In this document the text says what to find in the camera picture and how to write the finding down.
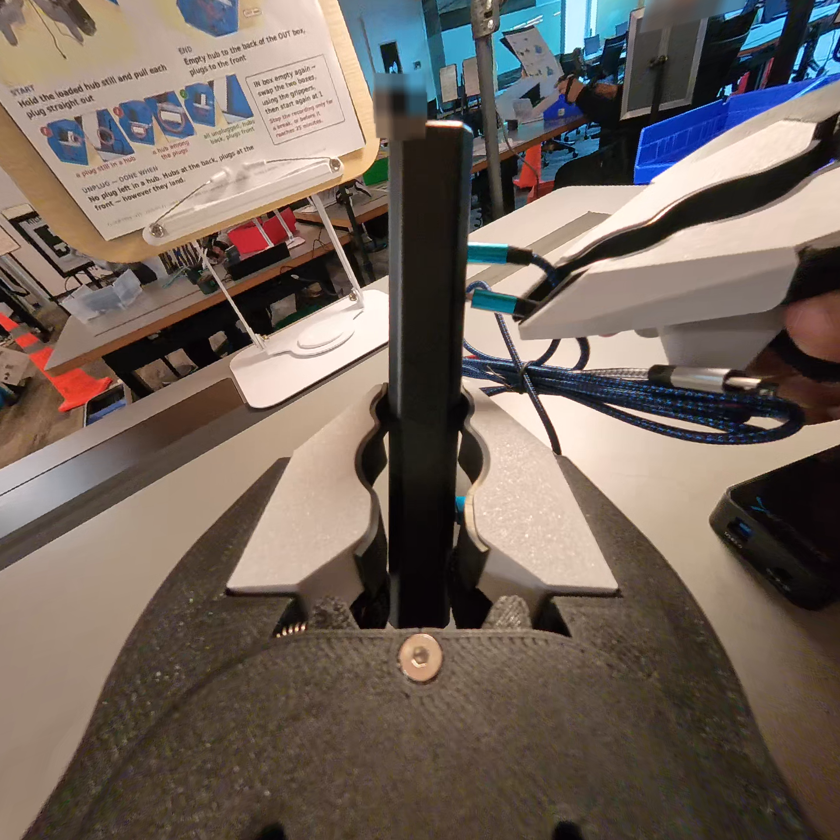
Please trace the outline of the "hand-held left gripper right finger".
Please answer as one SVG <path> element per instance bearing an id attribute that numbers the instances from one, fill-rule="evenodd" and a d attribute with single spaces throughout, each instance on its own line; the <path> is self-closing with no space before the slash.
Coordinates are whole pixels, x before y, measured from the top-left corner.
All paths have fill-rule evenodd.
<path id="1" fill-rule="evenodd" d="M 469 480 L 458 581 L 490 603 L 614 596 L 618 583 L 559 460 L 478 387 L 466 387 L 458 465 Z"/>

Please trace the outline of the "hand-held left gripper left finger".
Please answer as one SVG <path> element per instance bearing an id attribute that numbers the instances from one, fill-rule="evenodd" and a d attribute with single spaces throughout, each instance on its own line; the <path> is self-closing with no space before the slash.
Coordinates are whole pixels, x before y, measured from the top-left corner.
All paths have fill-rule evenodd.
<path id="1" fill-rule="evenodd" d="M 371 388 L 288 459 L 227 581 L 233 595 L 375 598 L 387 583 L 382 507 L 374 485 L 387 463 Z"/>

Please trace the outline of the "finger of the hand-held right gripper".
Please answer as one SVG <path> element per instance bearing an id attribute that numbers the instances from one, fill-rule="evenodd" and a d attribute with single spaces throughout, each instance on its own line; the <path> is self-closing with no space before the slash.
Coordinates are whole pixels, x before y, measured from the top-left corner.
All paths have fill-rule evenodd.
<path id="1" fill-rule="evenodd" d="M 811 89 L 741 123 L 657 176 L 557 265 L 579 272 L 702 225 L 762 212 L 838 168 L 839 85 Z"/>
<path id="2" fill-rule="evenodd" d="M 828 247 L 828 173 L 762 212 L 571 272 L 519 322 L 525 340 L 653 330 L 668 363 L 748 365 L 781 332 L 804 248 Z"/>

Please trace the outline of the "slim black usb hub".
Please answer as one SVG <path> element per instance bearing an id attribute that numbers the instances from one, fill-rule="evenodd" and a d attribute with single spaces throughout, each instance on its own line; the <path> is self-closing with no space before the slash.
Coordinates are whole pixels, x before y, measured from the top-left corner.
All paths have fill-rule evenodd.
<path id="1" fill-rule="evenodd" d="M 400 628 L 449 620 L 473 148 L 454 121 L 391 142 L 388 564 Z"/>

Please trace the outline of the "person's right hand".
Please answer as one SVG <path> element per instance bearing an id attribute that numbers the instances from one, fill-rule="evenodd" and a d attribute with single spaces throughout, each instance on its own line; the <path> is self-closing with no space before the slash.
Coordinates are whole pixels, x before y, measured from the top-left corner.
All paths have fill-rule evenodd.
<path id="1" fill-rule="evenodd" d="M 838 363 L 838 290 L 791 304 L 784 311 L 784 328 L 794 346 L 804 354 Z M 751 362 L 748 372 L 776 381 L 778 394 L 798 404 L 807 423 L 822 424 L 839 418 L 839 384 L 806 377 L 771 348 L 765 348 Z"/>

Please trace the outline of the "blue plastic bin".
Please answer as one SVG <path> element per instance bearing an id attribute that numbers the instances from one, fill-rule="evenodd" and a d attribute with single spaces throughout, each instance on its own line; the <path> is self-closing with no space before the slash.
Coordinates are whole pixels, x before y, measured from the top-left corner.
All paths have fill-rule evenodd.
<path id="1" fill-rule="evenodd" d="M 721 134 L 789 100 L 838 81 L 839 75 L 835 73 L 786 86 L 733 94 L 648 126 L 640 134 L 633 183 L 647 185 Z"/>

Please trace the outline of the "grey monitor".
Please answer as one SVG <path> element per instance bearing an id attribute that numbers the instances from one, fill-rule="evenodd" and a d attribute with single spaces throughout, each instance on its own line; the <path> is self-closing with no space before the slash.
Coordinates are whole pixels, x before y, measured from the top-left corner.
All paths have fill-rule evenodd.
<path id="1" fill-rule="evenodd" d="M 699 2 L 648 2 L 631 13 L 620 120 L 690 105 L 708 17 Z"/>

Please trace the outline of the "white document stand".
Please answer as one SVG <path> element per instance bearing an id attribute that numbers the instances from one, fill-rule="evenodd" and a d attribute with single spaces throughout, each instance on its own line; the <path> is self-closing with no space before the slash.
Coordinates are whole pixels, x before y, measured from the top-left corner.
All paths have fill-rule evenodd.
<path id="1" fill-rule="evenodd" d="M 277 188 L 279 196 L 304 192 L 315 206 L 350 281 L 351 292 L 266 338 L 248 324 L 209 262 L 206 249 L 199 248 L 203 268 L 210 271 L 253 342 L 230 362 L 234 383 L 250 407 L 285 403 L 387 345 L 388 297 L 382 291 L 361 287 L 319 195 L 319 189 L 333 176 L 343 179 L 343 163 L 336 157 L 256 160 L 224 166 L 143 228 L 148 245 L 172 246 L 188 235 L 197 236 L 204 228 L 219 229 L 232 217 L 255 212 L 268 203 Z"/>

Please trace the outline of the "orange cone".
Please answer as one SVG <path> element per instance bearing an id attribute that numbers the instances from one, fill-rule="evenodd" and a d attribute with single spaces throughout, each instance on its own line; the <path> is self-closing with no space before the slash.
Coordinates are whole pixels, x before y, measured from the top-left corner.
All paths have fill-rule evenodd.
<path id="1" fill-rule="evenodd" d="M 542 143 L 537 142 L 528 147 L 518 157 L 521 168 L 518 176 L 513 179 L 513 184 L 517 189 L 527 191 L 527 202 L 531 203 L 540 197 L 539 194 L 543 184 Z"/>

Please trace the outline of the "metal pole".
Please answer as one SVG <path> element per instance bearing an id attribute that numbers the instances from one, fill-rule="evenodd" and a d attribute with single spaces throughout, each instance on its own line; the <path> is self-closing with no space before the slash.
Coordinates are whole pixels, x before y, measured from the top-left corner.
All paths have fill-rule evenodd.
<path id="1" fill-rule="evenodd" d="M 499 2 L 471 1 L 469 3 L 469 11 L 470 25 L 476 50 L 491 217 L 497 220 L 504 214 L 496 107 L 497 73 L 493 52 L 493 37 L 498 31 L 500 22 Z"/>

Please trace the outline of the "red box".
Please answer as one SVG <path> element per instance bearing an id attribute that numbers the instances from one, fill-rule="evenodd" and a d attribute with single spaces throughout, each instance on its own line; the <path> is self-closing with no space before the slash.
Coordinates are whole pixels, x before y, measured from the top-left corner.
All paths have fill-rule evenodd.
<path id="1" fill-rule="evenodd" d="M 233 227 L 227 231 L 227 238 L 240 258 L 245 259 L 269 247 L 285 244 L 289 234 L 279 218 L 272 216 Z"/>

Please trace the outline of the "clear plastic box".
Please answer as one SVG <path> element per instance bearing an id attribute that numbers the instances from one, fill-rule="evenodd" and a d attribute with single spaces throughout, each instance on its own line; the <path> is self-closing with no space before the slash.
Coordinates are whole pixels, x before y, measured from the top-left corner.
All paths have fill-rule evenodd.
<path id="1" fill-rule="evenodd" d="M 141 292 L 140 279 L 131 269 L 127 269 L 104 287 L 76 289 L 60 305 L 72 317 L 81 322 L 90 322 L 126 310 L 140 297 Z"/>

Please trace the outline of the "printed instruction sheet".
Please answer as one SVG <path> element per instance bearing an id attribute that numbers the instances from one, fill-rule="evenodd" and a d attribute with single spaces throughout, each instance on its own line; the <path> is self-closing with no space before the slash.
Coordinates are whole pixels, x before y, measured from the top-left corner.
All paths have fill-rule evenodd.
<path id="1" fill-rule="evenodd" d="M 320 2 L 2 2 L 2 109 L 105 240 L 226 165 L 319 165 L 364 132 Z"/>

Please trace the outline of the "instruction sheet on wooden board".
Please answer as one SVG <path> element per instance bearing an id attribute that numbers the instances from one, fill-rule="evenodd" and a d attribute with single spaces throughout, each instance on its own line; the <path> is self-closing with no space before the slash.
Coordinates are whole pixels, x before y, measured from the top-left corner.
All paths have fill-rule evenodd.
<path id="1" fill-rule="evenodd" d="M 330 189 L 360 175 L 374 160 L 379 148 L 379 141 L 373 125 L 373 104 L 371 94 L 365 85 L 360 62 L 355 53 L 347 24 L 345 23 L 339 2 L 320 2 L 328 20 L 329 30 L 343 74 L 350 86 L 351 98 L 356 113 L 360 118 L 364 132 L 365 146 L 362 151 L 337 157 L 343 163 L 343 179 L 333 176 L 319 189 Z M 25 196 L 27 203 L 45 219 L 49 226 L 69 246 L 78 249 L 89 257 L 131 261 L 143 259 L 162 252 L 164 247 L 148 245 L 143 238 L 143 229 L 113 240 L 103 239 L 79 208 L 67 200 L 55 177 L 42 165 L 28 156 L 28 144 L 20 132 L 15 129 L 2 109 L 2 169 L 14 181 Z M 181 245 L 244 221 L 294 203 L 304 197 L 305 192 L 289 192 L 279 196 L 277 188 L 267 204 L 259 206 L 255 212 L 247 211 L 221 223 L 219 229 L 205 227 L 197 236 L 188 235 L 186 239 L 175 242 Z"/>

